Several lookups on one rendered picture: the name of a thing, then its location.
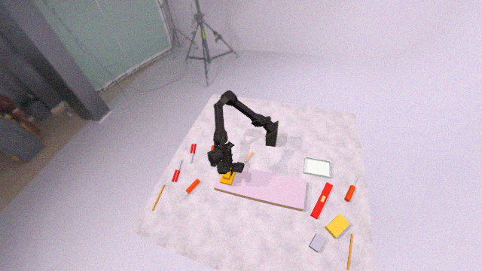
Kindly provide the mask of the pale pink panel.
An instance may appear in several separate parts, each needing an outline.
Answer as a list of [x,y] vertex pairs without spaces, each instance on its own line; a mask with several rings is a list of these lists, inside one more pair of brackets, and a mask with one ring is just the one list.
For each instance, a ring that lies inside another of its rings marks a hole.
[[220,183],[214,189],[234,196],[302,212],[307,180],[244,167],[235,174],[232,185]]

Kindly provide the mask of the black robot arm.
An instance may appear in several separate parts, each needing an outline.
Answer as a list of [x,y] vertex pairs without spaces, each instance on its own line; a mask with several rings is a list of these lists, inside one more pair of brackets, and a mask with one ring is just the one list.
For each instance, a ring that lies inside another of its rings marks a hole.
[[213,105],[215,113],[215,132],[213,136],[213,150],[207,152],[208,161],[214,165],[218,162],[217,172],[218,174],[226,174],[230,172],[229,163],[221,160],[223,158],[229,158],[232,155],[231,148],[234,146],[231,142],[225,144],[228,140],[227,132],[224,128],[224,115],[223,105],[231,105],[245,116],[251,119],[251,124],[256,127],[263,127],[267,133],[274,132],[277,123],[274,123],[270,116],[265,117],[262,114],[255,113],[252,109],[244,105],[238,100],[236,95],[228,90],[223,93],[220,99]]

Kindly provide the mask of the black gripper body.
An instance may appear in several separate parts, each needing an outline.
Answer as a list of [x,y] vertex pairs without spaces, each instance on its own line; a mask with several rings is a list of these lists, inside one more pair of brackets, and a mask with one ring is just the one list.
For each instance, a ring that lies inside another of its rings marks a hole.
[[[224,162],[224,161],[228,162],[228,163],[229,163],[229,166],[232,168],[232,170],[234,170],[234,171],[237,172],[237,173],[242,173],[242,171],[243,171],[243,169],[244,169],[244,163],[239,163],[239,162],[237,162],[237,163],[232,163],[232,162],[233,162],[232,156],[233,156],[233,154],[231,155],[231,157],[229,157],[229,158],[223,158],[221,161],[222,161],[222,162]],[[216,164],[214,164],[214,165],[212,165],[212,164],[210,164],[210,165],[213,166],[213,167],[216,167],[216,166],[218,167],[218,162],[217,162]]]

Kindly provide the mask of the white shallow tray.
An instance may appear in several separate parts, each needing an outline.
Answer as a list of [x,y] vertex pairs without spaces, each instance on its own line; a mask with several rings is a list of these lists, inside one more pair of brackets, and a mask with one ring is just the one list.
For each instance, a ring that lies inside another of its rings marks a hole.
[[322,178],[331,177],[331,161],[316,159],[312,157],[304,158],[304,174],[319,176]]

